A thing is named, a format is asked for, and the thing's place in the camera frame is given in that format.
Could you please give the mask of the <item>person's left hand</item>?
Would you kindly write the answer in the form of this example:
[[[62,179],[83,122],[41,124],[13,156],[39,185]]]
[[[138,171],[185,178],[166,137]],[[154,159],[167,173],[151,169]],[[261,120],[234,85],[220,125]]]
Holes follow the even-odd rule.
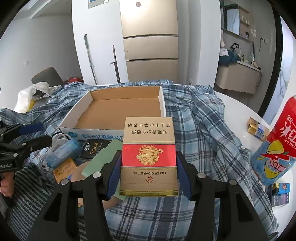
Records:
[[[12,198],[14,193],[14,172],[3,173],[3,179],[1,180],[1,194],[4,197]]]

